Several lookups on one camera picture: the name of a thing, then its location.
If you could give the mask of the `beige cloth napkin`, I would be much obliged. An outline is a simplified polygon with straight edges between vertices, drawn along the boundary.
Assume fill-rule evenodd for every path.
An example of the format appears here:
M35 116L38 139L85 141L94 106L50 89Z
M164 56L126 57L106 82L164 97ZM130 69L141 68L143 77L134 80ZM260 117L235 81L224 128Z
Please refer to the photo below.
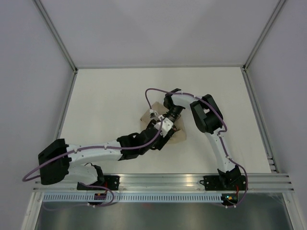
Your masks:
M161 103L155 102L152 104L152 109L155 110L159 115L164 115L168 112L168 109L164 107ZM150 122L150 113L149 109L141 116L140 118L140 127L141 131L145 130ZM173 134L167 144L177 144L183 142L187 139L187 134L185 130L185 125L182 116L175 121L175 127L177 131Z

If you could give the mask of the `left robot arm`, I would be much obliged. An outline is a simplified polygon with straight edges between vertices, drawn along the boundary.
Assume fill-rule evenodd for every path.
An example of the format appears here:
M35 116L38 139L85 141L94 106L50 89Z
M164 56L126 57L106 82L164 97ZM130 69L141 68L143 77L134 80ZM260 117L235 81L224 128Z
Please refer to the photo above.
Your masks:
M116 140L93 146L68 145L57 139L38 155L42 185L62 181L89 185L95 190L105 184L98 161L133 160L149 150L161 150L177 131L168 119L152 120L141 133L121 136Z

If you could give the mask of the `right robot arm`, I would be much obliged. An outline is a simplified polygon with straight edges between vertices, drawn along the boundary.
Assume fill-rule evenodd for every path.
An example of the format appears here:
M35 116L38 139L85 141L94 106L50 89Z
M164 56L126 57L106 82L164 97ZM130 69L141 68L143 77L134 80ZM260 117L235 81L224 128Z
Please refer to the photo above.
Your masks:
M165 93L164 107L172 110L176 107L189 109L198 130L205 134L213 149L217 162L217 175L204 176L200 184L206 191L245 191L248 189L248 177L243 167L236 163L224 139L227 131L223 115L215 100L209 94L197 97L190 93L174 89Z

